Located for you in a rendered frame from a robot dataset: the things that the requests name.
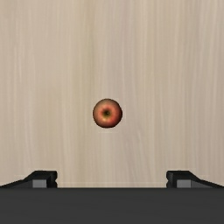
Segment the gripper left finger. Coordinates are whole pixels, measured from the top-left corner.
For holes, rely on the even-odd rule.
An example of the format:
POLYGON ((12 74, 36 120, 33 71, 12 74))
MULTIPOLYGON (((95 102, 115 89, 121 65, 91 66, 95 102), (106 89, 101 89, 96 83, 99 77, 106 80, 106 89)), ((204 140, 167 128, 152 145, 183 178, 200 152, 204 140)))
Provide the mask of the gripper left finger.
POLYGON ((56 171, 34 171, 24 179, 1 185, 1 188, 57 188, 56 171))

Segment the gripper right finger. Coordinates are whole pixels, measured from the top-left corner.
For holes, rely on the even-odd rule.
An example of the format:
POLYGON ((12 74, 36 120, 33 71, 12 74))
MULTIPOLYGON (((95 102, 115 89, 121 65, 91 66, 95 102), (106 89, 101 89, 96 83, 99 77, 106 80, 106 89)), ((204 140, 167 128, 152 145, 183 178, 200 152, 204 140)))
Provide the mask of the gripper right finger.
POLYGON ((190 171, 168 171, 166 178, 167 188, 222 188, 222 185, 200 179, 190 171))

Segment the red apple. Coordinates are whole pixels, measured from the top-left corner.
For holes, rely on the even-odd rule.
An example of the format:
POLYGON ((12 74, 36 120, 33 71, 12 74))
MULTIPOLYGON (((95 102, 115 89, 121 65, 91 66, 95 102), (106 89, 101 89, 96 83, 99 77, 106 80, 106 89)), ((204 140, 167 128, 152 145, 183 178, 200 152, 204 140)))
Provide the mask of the red apple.
POLYGON ((122 120, 122 117, 122 108, 112 99, 102 99, 94 106, 94 122, 101 128, 114 128, 122 120))

